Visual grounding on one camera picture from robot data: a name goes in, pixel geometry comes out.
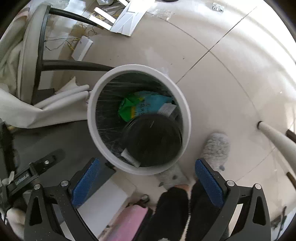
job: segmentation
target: black round object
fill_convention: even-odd
[[[143,114],[132,119],[122,131],[122,145],[141,167],[165,164],[181,149],[178,123],[164,115]]]

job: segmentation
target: black pants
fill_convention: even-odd
[[[188,196],[185,190],[172,187],[163,193],[157,203],[155,214],[145,228],[141,241],[158,241],[166,238],[179,241],[189,214]],[[200,241],[216,220],[219,208],[210,201],[202,184],[197,181],[191,191],[191,217],[186,241]],[[221,241],[228,238],[228,229]]]

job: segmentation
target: pink object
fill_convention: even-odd
[[[105,241],[132,241],[148,208],[139,205],[126,207],[117,217]]]

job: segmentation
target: blue gripper pad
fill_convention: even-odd
[[[97,158],[90,164],[81,179],[72,190],[71,203],[77,208],[94,194],[115,171],[108,168],[104,162]]]
[[[223,191],[200,159],[197,159],[195,162],[195,174],[207,192],[212,204],[221,208],[224,203]]]

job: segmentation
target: chair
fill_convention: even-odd
[[[45,60],[43,59],[45,27],[49,14],[71,18],[83,23],[97,26],[96,23],[77,14],[52,8],[41,4],[34,12],[23,38],[23,47],[17,71],[17,91],[19,100],[36,104],[40,101],[38,86],[42,71],[50,70],[86,70],[86,71],[109,71],[113,67],[73,60]]]

